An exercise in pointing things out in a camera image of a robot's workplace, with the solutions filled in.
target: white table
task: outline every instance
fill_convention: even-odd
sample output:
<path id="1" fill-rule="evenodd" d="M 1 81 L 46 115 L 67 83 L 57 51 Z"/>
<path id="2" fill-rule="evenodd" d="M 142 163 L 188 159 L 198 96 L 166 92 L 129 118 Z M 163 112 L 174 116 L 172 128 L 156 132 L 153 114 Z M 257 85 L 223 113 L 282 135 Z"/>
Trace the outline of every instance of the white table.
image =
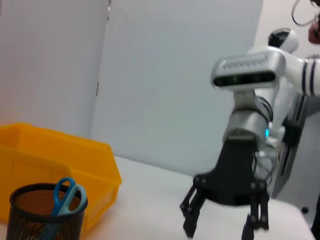
<path id="1" fill-rule="evenodd" d="M 179 205 L 192 177 L 116 157 L 122 185 L 116 204 L 83 240 L 186 240 Z M 200 213 L 194 240 L 241 240 L 248 207 L 232 208 L 207 201 Z M 269 202 L 270 231 L 255 240 L 313 240 L 299 209 Z M 0 240 L 6 226 L 0 225 Z"/>

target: blue scissor handle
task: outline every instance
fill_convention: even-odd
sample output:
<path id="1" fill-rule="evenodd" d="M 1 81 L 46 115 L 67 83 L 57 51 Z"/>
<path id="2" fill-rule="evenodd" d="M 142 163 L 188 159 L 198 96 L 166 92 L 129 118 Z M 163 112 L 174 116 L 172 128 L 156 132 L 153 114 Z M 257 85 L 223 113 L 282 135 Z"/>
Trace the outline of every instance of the blue scissor handle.
<path id="1" fill-rule="evenodd" d="M 70 206 L 71 202 L 73 201 L 78 189 L 81 192 L 80 203 L 79 203 L 78 207 L 75 210 L 70 211 L 69 210 L 69 206 Z M 61 209 L 60 209 L 60 211 L 58 213 L 58 216 L 72 214 L 72 213 L 80 210 L 86 204 L 86 201 L 87 201 L 87 194 L 86 194 L 85 188 L 83 186 L 79 185 L 79 184 L 74 185 L 71 188 L 69 194 L 67 195 L 64 203 L 62 204 L 62 207 L 61 207 Z"/>
<path id="2" fill-rule="evenodd" d="M 60 199 L 59 199 L 59 191 L 60 191 L 61 186 L 65 182 L 70 182 L 70 186 L 69 186 L 68 190 L 66 191 L 63 199 L 60 201 Z M 54 207 L 53 207 L 53 210 L 51 212 L 51 216 L 57 216 L 58 215 L 58 213 L 59 213 L 61 207 L 63 206 L 63 204 L 65 203 L 65 201 L 66 201 L 71 189 L 75 185 L 76 185 L 76 182 L 72 177 L 64 177 L 56 184 L 56 186 L 54 188 L 54 191 L 53 191 Z"/>

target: scissors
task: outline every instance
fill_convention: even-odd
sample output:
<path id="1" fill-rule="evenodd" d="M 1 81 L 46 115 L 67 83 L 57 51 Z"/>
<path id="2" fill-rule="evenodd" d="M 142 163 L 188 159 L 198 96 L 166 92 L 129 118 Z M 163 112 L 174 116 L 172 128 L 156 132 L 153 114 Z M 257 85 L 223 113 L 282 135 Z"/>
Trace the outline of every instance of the scissors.
<path id="1" fill-rule="evenodd" d="M 69 185 L 68 190 L 66 191 L 63 199 L 60 201 L 59 191 L 60 191 L 61 186 L 65 182 L 69 182 L 70 185 Z M 73 201 L 78 189 L 81 192 L 80 203 L 76 209 L 69 210 L 69 206 L 70 206 L 71 202 Z M 75 180 L 72 177 L 64 177 L 56 184 L 56 186 L 53 190 L 54 207 L 51 212 L 51 216 L 57 217 L 57 216 L 75 213 L 76 211 L 79 211 L 83 208 L 83 206 L 86 204 L 86 201 L 87 201 L 87 194 L 86 194 L 85 188 L 79 184 L 76 184 Z M 59 227 L 59 226 L 55 226 L 55 224 L 50 224 L 50 223 L 46 224 L 39 239 L 40 240 L 54 240 L 56 237 L 56 234 L 58 232 L 60 232 L 60 230 L 61 230 L 60 228 L 61 227 Z"/>
<path id="2" fill-rule="evenodd" d="M 70 186 L 69 186 L 68 190 L 66 191 L 63 199 L 60 201 L 59 191 L 60 191 L 61 186 L 65 182 L 69 182 Z M 74 199 L 78 189 L 81 192 L 80 203 L 76 209 L 70 211 L 69 205 L 71 204 L 72 200 Z M 53 191 L 54 207 L 51 212 L 51 216 L 56 217 L 56 216 L 61 216 L 61 215 L 72 214 L 72 213 L 80 210 L 86 204 L 86 201 L 87 201 L 87 194 L 86 194 L 85 188 L 79 184 L 76 184 L 75 180 L 72 177 L 64 177 L 56 184 L 56 186 L 54 188 L 54 191 Z"/>

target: pencil holder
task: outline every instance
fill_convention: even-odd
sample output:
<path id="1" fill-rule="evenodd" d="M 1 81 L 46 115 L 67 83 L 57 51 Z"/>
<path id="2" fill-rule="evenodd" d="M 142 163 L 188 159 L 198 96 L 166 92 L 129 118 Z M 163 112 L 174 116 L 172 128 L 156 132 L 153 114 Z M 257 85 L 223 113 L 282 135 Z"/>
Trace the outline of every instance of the pencil holder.
<path id="1" fill-rule="evenodd" d="M 6 240 L 79 240 L 84 220 L 85 205 L 78 211 L 61 216 L 51 216 L 54 208 L 56 184 L 40 183 L 21 187 L 10 196 L 10 215 Z M 59 191 L 60 201 L 68 186 Z M 78 191 L 69 209 L 75 210 L 81 200 Z"/>

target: yellow plastic bin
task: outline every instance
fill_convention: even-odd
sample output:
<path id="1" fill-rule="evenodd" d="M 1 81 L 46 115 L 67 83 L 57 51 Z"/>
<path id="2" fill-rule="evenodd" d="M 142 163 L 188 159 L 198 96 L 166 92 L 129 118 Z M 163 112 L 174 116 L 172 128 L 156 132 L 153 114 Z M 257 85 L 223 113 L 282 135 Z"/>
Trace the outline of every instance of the yellow plastic bin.
<path id="1" fill-rule="evenodd" d="M 122 182 L 109 145 L 28 124 L 0 127 L 0 220 L 9 220 L 14 190 L 63 177 L 86 189 L 85 232 L 116 201 Z"/>

